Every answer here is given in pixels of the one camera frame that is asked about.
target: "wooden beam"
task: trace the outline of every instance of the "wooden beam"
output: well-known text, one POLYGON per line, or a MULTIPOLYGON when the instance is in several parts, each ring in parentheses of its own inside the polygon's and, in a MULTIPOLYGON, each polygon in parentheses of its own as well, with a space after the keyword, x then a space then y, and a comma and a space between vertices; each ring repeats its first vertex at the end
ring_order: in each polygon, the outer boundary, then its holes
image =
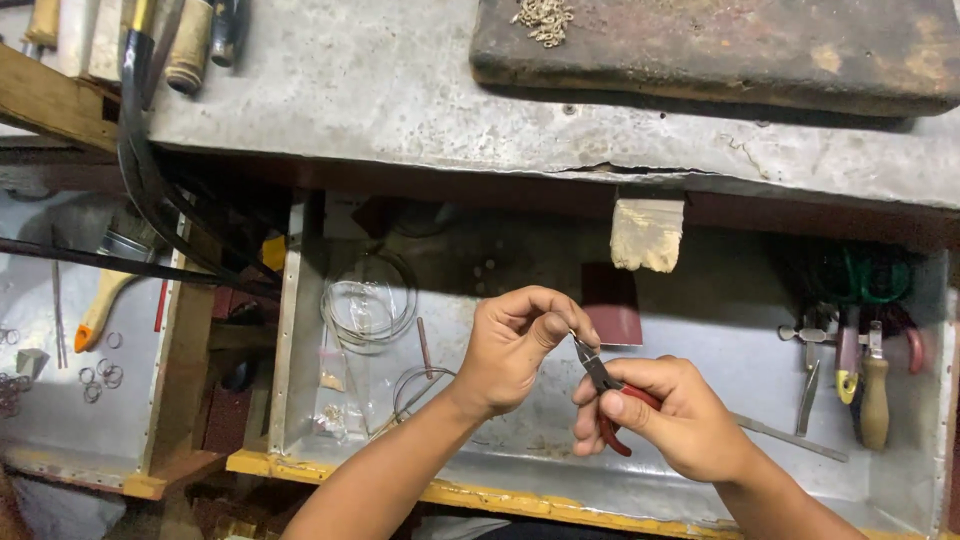
POLYGON ((6 45, 0 45, 0 66, 0 122, 84 149, 116 152, 117 126, 104 119, 104 101, 115 103, 113 96, 6 45))

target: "right hand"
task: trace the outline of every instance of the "right hand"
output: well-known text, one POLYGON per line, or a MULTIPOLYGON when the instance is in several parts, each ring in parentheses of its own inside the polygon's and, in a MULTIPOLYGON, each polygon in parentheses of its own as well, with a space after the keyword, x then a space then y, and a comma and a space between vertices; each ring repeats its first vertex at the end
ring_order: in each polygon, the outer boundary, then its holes
POLYGON ((663 407, 657 412, 615 390, 597 400, 592 382, 584 378, 573 393, 573 403, 580 407, 574 454, 599 454, 607 446, 597 424, 599 406, 615 424, 653 443, 675 471, 692 480, 738 481, 762 455, 689 360, 617 358, 605 365, 611 377, 646 390, 663 407))

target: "metal workbench surface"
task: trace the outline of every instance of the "metal workbench surface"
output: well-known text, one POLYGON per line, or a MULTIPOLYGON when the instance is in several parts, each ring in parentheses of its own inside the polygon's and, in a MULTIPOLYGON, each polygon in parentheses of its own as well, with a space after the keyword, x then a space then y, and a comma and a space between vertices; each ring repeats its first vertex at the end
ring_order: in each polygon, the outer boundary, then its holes
POLYGON ((960 110, 873 119, 615 92, 482 87, 468 63, 477 0, 251 4, 239 65, 210 65, 195 98, 165 87, 153 140, 960 209, 954 178, 960 110), (605 163, 614 167, 584 170, 605 163))

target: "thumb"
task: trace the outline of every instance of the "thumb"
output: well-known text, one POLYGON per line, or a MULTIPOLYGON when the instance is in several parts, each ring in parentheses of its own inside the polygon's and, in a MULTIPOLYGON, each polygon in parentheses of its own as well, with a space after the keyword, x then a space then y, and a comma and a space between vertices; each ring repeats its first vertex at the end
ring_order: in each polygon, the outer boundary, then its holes
POLYGON ((568 333, 570 333, 570 327, 563 317, 553 311, 547 311, 534 319, 530 330, 523 335, 521 349, 530 358, 543 360, 547 353, 560 345, 568 333))
POLYGON ((617 390, 608 390, 600 396, 600 410, 615 424, 633 431, 654 443, 654 446, 658 446, 657 439, 665 428, 663 415, 642 400, 617 390))

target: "red tool handle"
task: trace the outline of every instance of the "red tool handle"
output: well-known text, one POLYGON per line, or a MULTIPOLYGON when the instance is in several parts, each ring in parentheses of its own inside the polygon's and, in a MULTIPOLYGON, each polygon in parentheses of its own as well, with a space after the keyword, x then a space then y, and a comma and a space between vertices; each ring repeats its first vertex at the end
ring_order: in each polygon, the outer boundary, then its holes
MULTIPOLYGON (((626 382, 623 383, 623 388, 620 388, 620 391, 628 396, 641 399, 654 410, 660 410, 660 407, 663 405, 663 403, 661 403, 657 398, 651 396, 643 390, 640 390, 639 388, 627 384, 626 382)), ((611 422, 610 418, 608 418, 606 414, 600 412, 599 406, 597 407, 597 422, 600 424, 600 437, 605 443, 607 443, 608 446, 613 448, 614 452, 624 457, 630 457, 634 454, 634 451, 630 450, 623 443, 617 440, 616 431, 620 429, 620 426, 611 422)))

